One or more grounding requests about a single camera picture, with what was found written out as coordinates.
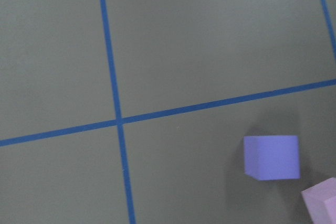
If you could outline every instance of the block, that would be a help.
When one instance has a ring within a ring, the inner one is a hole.
[[[336,224],[336,178],[301,192],[314,224]]]
[[[245,136],[245,174],[257,180],[300,178],[297,136]]]

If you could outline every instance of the cube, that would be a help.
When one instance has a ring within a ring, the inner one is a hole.
[[[301,192],[314,224],[336,224],[336,178]]]
[[[297,136],[245,136],[245,174],[257,180],[300,178]]]

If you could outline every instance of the grid line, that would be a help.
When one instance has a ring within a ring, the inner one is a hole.
[[[320,2],[321,2],[323,13],[324,13],[324,18],[326,20],[325,23],[327,25],[328,32],[329,32],[332,51],[333,51],[333,54],[334,54],[334,58],[336,60],[336,39],[335,39],[335,33],[334,33],[333,26],[332,26],[332,21],[331,21],[331,18],[330,18],[329,10],[328,10],[327,0],[320,0]]]
[[[112,42],[111,42],[111,33],[110,33],[108,11],[106,7],[106,0],[100,0],[100,7],[101,7],[103,28],[104,28],[106,52],[107,52],[107,58],[108,58],[108,63],[109,63],[112,95],[113,95],[113,101],[114,101],[114,110],[116,112],[115,118],[117,121],[119,149],[120,149],[121,166],[122,166],[122,173],[123,173],[123,179],[124,179],[124,187],[125,187],[125,193],[126,193],[128,217],[129,217],[130,224],[136,224],[134,205],[133,205],[133,196],[132,196],[132,187],[131,187],[131,178],[130,178],[130,172],[129,172],[129,166],[128,166],[128,159],[127,159],[127,148],[126,148],[126,143],[125,143],[125,135],[124,135],[123,122],[122,122],[117,74],[116,74],[116,67],[114,65],[113,48],[112,48]]]
[[[332,20],[330,18],[330,14],[328,11],[327,1],[326,0],[320,0],[320,1],[321,1],[324,17],[326,20],[325,22],[328,28],[330,40],[331,40],[333,54],[336,59],[336,39],[335,39],[334,30],[332,26]],[[60,129],[60,130],[42,132],[42,133],[37,133],[37,134],[32,134],[32,135],[8,138],[8,139],[0,141],[0,147],[24,143],[24,142],[31,142],[35,140],[42,140],[45,138],[51,138],[51,137],[56,137],[56,136],[74,134],[74,133],[79,133],[79,132],[84,132],[84,131],[102,129],[104,127],[117,126],[121,163],[122,163],[122,168],[123,168],[124,186],[125,186],[125,192],[126,192],[126,197],[127,197],[130,224],[136,224],[136,220],[135,220],[134,205],[133,205],[133,199],[132,199],[131,181],[130,181],[130,175],[129,175],[128,159],[127,159],[127,149],[126,149],[124,130],[123,130],[124,124],[145,121],[145,120],[150,120],[150,119],[155,119],[155,118],[161,118],[161,117],[170,116],[170,115],[189,113],[189,112],[198,111],[198,110],[205,110],[205,109],[210,109],[210,108],[215,108],[215,107],[225,106],[225,105],[230,105],[230,104],[235,104],[235,103],[260,100],[264,98],[276,97],[280,95],[308,91],[308,90],[336,85],[336,79],[331,79],[331,80],[320,81],[320,82],[315,82],[315,83],[310,83],[310,84],[304,84],[300,86],[294,86],[290,88],[249,94],[249,95],[244,95],[244,96],[235,97],[235,98],[222,99],[218,101],[200,103],[200,104],[184,106],[184,107],[175,108],[175,109],[157,111],[157,112],[146,113],[146,114],[129,116],[129,117],[123,118],[122,113],[121,113],[121,104],[119,100],[116,68],[115,68],[114,59],[113,59],[113,49],[112,49],[106,0],[100,0],[100,6],[101,6],[101,15],[102,15],[102,21],[103,21],[104,36],[105,36],[105,42],[106,42],[106,51],[107,51],[107,57],[108,57],[108,63],[109,63],[110,79],[111,79],[114,109],[116,112],[116,117],[115,117],[116,119],[98,122],[98,123],[74,126],[74,127],[69,127],[69,128]]]

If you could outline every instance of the gray floor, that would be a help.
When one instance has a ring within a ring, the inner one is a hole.
[[[106,0],[123,116],[336,78],[320,0]],[[336,24],[336,2],[327,0]],[[115,118],[99,0],[0,0],[0,139]],[[336,87],[126,124],[136,220],[311,223],[336,176]],[[302,179],[244,175],[297,134]],[[0,148],[0,223],[129,223],[116,127]]]

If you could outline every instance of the pink cube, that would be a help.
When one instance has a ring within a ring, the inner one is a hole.
[[[336,224],[336,178],[329,178],[302,191],[314,224]]]

